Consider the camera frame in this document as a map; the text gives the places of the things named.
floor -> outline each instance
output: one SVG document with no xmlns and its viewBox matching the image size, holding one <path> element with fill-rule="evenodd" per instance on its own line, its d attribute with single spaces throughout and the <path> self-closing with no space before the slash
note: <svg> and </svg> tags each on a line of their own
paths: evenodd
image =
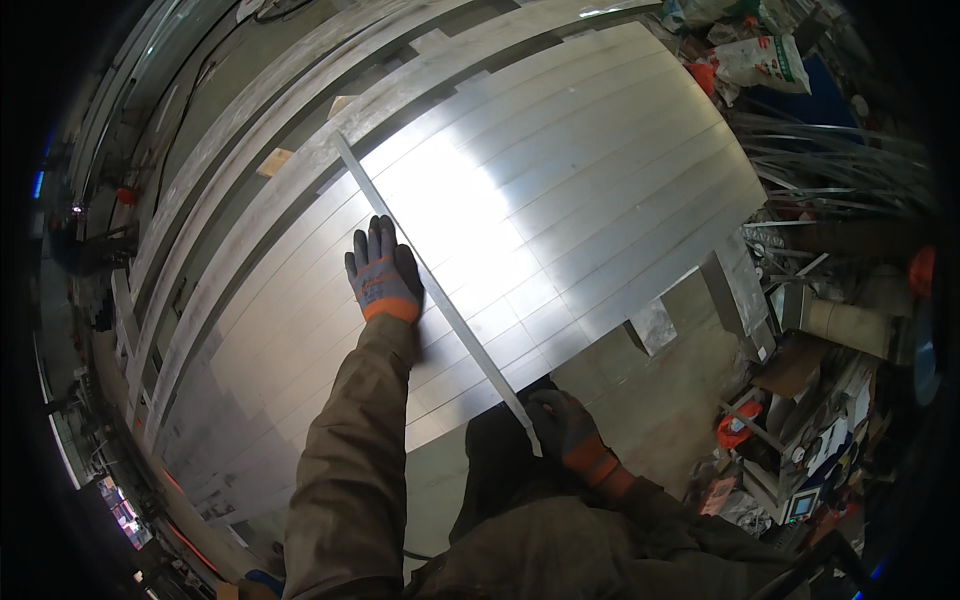
<svg viewBox="0 0 960 600">
<path fill-rule="evenodd" d="M 695 272 L 667 292 L 663 304 L 678 337 L 654 358 L 621 327 L 552 373 L 589 408 L 607 445 L 634 474 L 682 497 L 690 468 L 716 447 L 716 402 L 742 387 L 748 362 L 721 325 L 706 284 Z M 436 555 L 460 511 L 467 481 L 466 426 L 407 456 L 406 549 Z M 282 540 L 285 511 L 238 524 L 251 550 Z M 405 559 L 405 571 L 422 563 Z"/>
</svg>

glove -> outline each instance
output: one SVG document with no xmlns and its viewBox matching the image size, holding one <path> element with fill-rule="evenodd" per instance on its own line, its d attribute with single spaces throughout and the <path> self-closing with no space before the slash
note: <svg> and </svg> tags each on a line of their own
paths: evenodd
<svg viewBox="0 0 960 600">
<path fill-rule="evenodd" d="M 405 244 L 396 244 L 390 217 L 373 216 L 370 229 L 353 233 L 353 252 L 344 256 L 347 277 L 369 321 L 381 313 L 413 323 L 423 306 L 423 284 L 417 261 Z"/>
<path fill-rule="evenodd" d="M 530 394 L 525 410 L 543 451 L 576 473 L 610 501 L 618 500 L 636 480 L 600 439 L 593 417 L 567 392 Z"/>
</svg>

brown jacket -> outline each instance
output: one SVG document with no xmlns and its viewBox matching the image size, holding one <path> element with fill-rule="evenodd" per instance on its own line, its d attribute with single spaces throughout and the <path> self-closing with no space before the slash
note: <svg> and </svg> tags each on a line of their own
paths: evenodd
<svg viewBox="0 0 960 600">
<path fill-rule="evenodd" d="M 297 467 L 284 598 L 742 598 L 790 565 L 638 477 L 610 510 L 560 496 L 488 519 L 403 589 L 403 435 L 414 355 L 410 325 L 377 316 L 337 373 Z"/>
</svg>

person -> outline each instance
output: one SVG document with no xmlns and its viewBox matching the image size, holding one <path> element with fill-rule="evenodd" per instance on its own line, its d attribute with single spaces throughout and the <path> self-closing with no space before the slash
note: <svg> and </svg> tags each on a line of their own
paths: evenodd
<svg viewBox="0 0 960 600">
<path fill-rule="evenodd" d="M 633 476 L 573 396 L 472 420 L 464 506 L 449 549 L 403 584 L 404 424 L 422 285 L 388 217 L 354 234 L 347 272 L 367 324 L 313 420 L 284 544 L 284 598 L 742 598 L 790 557 Z M 804 598 L 798 588 L 791 598 Z"/>
<path fill-rule="evenodd" d="M 82 241 L 77 239 L 77 227 L 76 219 L 65 224 L 60 217 L 51 215 L 47 220 L 50 257 L 68 274 L 89 277 L 127 266 L 126 261 L 116 257 L 116 254 L 132 252 L 136 248 L 135 235 L 96 236 Z"/>
</svg>

person's left hand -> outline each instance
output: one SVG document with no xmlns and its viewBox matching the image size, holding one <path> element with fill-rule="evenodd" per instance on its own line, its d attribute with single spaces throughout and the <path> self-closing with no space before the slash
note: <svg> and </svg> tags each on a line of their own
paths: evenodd
<svg viewBox="0 0 960 600">
<path fill-rule="evenodd" d="M 381 313 L 410 324 L 417 320 L 423 307 L 417 261 L 409 246 L 396 243 L 390 217 L 374 215 L 366 233 L 356 230 L 353 252 L 347 252 L 344 259 L 365 321 Z"/>
</svg>

